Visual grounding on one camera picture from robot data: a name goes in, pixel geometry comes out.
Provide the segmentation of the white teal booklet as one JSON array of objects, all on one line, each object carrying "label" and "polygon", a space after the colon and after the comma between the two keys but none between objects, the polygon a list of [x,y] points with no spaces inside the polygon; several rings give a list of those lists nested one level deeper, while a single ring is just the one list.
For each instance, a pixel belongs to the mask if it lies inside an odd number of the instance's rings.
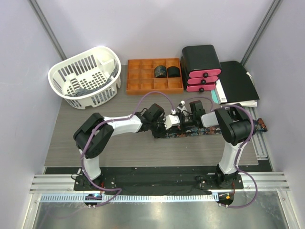
[{"label": "white teal booklet", "polygon": [[217,99],[218,104],[228,104],[228,105],[233,105],[233,104],[240,104],[241,106],[244,107],[257,107],[257,100],[249,100],[249,101],[238,101],[238,102],[228,102],[224,90],[222,88],[220,80],[216,81],[216,88],[211,91],[212,96],[214,96]]}]

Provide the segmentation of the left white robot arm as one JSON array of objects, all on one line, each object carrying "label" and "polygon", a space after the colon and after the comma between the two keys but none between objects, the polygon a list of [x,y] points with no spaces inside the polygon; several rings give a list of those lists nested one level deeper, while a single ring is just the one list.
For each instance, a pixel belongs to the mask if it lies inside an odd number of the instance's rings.
[{"label": "left white robot arm", "polygon": [[157,104],[125,117],[92,114],[73,135],[81,154],[81,166],[87,174],[85,185],[90,190],[97,190],[101,186],[99,155],[112,136],[163,129],[164,114],[164,109]]}]

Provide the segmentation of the aluminium frame rail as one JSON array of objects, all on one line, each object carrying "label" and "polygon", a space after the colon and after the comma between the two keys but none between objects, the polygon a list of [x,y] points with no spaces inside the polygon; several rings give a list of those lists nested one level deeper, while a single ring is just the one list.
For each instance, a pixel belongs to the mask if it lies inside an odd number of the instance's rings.
[{"label": "aluminium frame rail", "polygon": [[30,187],[31,193],[62,193],[73,191],[74,180],[71,175],[35,175]]}]

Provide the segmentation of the black pink drawer unit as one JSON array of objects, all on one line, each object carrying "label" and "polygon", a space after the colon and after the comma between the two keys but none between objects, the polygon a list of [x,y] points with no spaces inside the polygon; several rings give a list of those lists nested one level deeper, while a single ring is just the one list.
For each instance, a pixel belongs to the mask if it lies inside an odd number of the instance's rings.
[{"label": "black pink drawer unit", "polygon": [[213,45],[186,46],[180,58],[182,81],[188,92],[214,90],[222,67]]}]

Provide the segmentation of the rolled black tie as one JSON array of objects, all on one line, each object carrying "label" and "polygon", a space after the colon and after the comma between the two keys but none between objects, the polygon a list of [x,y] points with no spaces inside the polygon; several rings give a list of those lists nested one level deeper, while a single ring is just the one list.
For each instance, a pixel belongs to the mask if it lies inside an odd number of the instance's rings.
[{"label": "rolled black tie", "polygon": [[170,66],[167,68],[167,76],[169,78],[180,78],[180,69],[176,66]]}]

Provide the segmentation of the blue patterned tie in basket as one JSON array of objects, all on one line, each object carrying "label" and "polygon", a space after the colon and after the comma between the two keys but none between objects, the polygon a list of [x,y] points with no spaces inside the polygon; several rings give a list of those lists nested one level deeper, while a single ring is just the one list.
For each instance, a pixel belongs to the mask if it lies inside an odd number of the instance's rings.
[{"label": "blue patterned tie in basket", "polygon": [[105,86],[108,86],[114,80],[117,73],[118,68],[115,68],[107,79],[101,72],[93,74],[93,79],[89,82],[85,82],[86,80],[83,79],[82,82],[84,83],[85,87],[76,89],[74,97],[88,95],[102,89]]}]

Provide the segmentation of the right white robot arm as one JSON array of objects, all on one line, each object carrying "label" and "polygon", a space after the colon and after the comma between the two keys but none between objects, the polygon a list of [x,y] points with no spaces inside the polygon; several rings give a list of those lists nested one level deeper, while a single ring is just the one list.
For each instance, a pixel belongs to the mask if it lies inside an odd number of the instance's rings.
[{"label": "right white robot arm", "polygon": [[220,188],[232,185],[238,176],[238,163],[244,146],[255,134],[251,115],[240,105],[225,105],[206,113],[201,101],[190,103],[192,112],[188,112],[181,101],[178,110],[182,128],[193,125],[198,128],[218,126],[225,140],[224,152],[216,166],[215,182]]}]

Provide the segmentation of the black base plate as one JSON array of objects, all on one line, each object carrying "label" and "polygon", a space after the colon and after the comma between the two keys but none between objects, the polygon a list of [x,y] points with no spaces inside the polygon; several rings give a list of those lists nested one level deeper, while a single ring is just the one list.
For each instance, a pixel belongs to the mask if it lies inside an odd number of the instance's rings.
[{"label": "black base plate", "polygon": [[222,175],[218,167],[102,167],[97,177],[75,177],[77,191],[121,188],[125,195],[176,195],[217,189],[243,189],[241,175]]}]

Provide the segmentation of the orange compartment tray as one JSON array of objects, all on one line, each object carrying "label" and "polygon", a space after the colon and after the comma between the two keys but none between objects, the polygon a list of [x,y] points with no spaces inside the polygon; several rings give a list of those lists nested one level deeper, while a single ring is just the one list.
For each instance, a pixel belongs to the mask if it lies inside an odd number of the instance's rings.
[{"label": "orange compartment tray", "polygon": [[144,95],[150,91],[165,94],[183,93],[183,81],[178,58],[130,59],[127,64],[126,93]]}]

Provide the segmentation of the floral navy tie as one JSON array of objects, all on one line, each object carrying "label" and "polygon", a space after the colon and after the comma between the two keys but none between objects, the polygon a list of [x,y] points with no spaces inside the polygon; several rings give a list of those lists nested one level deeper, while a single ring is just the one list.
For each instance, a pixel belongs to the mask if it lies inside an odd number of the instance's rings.
[{"label": "floral navy tie", "polygon": [[[253,120],[254,122],[254,131],[255,132],[267,132],[267,127],[263,122],[262,118]],[[221,129],[218,125],[211,127],[199,128],[196,126],[188,127],[186,130],[175,129],[168,130],[163,133],[152,133],[153,137],[158,139],[169,139],[169,138],[179,138],[179,137],[190,137],[190,136],[199,136],[199,135],[217,135],[221,134]]]}]

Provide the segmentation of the white plastic basket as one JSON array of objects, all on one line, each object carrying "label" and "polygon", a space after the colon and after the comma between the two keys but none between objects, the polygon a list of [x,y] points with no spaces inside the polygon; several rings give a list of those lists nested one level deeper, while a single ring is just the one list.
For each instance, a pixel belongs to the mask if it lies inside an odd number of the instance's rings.
[{"label": "white plastic basket", "polygon": [[[85,87],[82,82],[91,81],[92,75],[101,72],[107,79],[118,68],[114,80],[102,89],[91,94],[74,97],[75,90]],[[64,60],[48,72],[48,81],[52,90],[76,109],[98,107],[111,100],[121,87],[122,65],[117,54],[105,46],[97,46]]]}]

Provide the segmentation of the black folder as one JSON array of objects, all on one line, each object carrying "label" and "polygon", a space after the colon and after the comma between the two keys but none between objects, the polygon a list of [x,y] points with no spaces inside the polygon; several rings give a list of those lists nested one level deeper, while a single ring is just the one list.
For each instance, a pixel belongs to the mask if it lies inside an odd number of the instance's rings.
[{"label": "black folder", "polygon": [[247,74],[247,70],[237,61],[220,63],[222,71],[219,74],[217,86],[221,86],[224,96],[220,95],[222,103],[237,103],[259,100],[259,95]]}]

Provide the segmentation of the rolled dark patterned tie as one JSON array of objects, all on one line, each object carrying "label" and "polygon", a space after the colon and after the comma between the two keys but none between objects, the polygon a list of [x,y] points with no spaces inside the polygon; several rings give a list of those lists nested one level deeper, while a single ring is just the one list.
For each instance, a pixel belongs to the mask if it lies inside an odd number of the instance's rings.
[{"label": "rolled dark patterned tie", "polygon": [[167,69],[164,65],[158,65],[154,69],[154,77],[155,78],[166,78],[167,77]]}]

